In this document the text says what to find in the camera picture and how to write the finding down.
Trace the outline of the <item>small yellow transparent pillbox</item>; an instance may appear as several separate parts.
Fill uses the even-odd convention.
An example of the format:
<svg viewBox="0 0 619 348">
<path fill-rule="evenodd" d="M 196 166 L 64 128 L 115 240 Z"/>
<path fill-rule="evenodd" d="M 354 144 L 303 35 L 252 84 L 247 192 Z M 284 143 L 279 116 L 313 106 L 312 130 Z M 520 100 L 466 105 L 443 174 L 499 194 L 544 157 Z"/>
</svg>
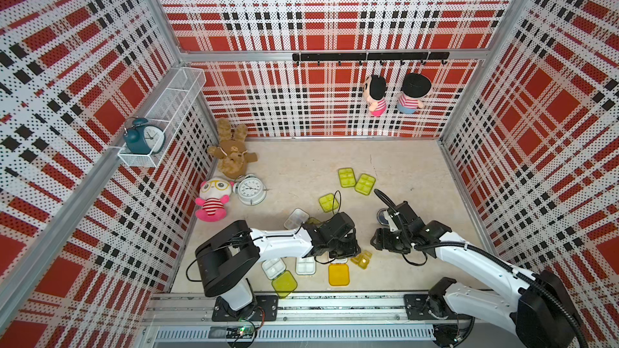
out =
<svg viewBox="0 0 619 348">
<path fill-rule="evenodd" d="M 370 251 L 361 251 L 357 256 L 351 258 L 351 262 L 357 267 L 365 270 L 372 259 L 372 252 Z"/>
</svg>

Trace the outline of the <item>green pillbox with cross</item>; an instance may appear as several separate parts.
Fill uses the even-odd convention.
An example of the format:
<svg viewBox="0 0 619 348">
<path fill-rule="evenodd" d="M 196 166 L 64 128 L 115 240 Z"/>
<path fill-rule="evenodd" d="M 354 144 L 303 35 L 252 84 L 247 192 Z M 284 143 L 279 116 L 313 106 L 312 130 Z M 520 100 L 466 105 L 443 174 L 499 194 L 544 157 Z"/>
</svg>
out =
<svg viewBox="0 0 619 348">
<path fill-rule="evenodd" d="M 320 197 L 319 205 L 324 213 L 335 213 L 338 212 L 340 208 L 339 200 L 333 193 Z"/>
</svg>

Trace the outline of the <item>green pillbox white tray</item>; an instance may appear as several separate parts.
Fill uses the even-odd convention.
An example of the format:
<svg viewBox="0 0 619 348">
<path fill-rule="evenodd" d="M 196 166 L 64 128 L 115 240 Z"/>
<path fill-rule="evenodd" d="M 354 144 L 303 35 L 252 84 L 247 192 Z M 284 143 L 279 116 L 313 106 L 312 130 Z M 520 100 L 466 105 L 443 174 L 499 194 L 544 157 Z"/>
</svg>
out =
<svg viewBox="0 0 619 348">
<path fill-rule="evenodd" d="M 355 185 L 355 191 L 364 196 L 369 196 L 374 188 L 377 179 L 369 174 L 362 173 Z"/>
</svg>

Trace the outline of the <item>round blue pillbox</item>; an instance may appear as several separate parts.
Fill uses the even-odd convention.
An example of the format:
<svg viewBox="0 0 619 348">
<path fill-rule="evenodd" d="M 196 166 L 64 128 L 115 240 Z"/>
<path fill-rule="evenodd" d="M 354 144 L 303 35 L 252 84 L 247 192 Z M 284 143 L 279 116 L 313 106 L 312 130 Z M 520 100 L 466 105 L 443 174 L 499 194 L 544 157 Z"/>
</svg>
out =
<svg viewBox="0 0 619 348">
<path fill-rule="evenodd" d="M 389 227 L 388 219 L 385 217 L 387 209 L 379 209 L 377 212 L 377 222 L 383 227 Z"/>
</svg>

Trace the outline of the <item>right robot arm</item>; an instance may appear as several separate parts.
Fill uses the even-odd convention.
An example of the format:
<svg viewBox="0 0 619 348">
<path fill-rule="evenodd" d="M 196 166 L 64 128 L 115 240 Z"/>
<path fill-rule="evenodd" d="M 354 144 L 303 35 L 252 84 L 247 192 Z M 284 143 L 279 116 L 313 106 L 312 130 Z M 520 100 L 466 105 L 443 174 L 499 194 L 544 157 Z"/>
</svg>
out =
<svg viewBox="0 0 619 348">
<path fill-rule="evenodd" d="M 449 277 L 428 292 L 428 306 L 437 318 L 464 314 L 502 328 L 526 347 L 588 346 L 582 320 L 564 282 L 553 272 L 532 272 L 473 245 L 447 225 L 425 223 L 404 201 L 395 204 L 382 191 L 386 226 L 371 244 L 378 251 L 407 256 L 420 252 L 460 268 L 486 285 L 470 288 Z"/>
</svg>

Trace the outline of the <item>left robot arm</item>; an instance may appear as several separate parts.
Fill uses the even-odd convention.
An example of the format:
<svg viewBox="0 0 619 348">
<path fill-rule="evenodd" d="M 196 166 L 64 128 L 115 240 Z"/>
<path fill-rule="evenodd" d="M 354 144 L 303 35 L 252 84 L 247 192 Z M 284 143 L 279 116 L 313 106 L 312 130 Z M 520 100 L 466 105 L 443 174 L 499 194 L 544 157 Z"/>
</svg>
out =
<svg viewBox="0 0 619 348">
<path fill-rule="evenodd" d="M 238 220 L 198 246 L 195 261 L 205 296 L 220 297 L 231 310 L 239 311 L 254 302 L 246 275 L 256 264 L 325 253 L 331 259 L 361 253 L 356 226 L 344 212 L 319 224 L 304 222 L 292 230 L 259 230 Z"/>
</svg>

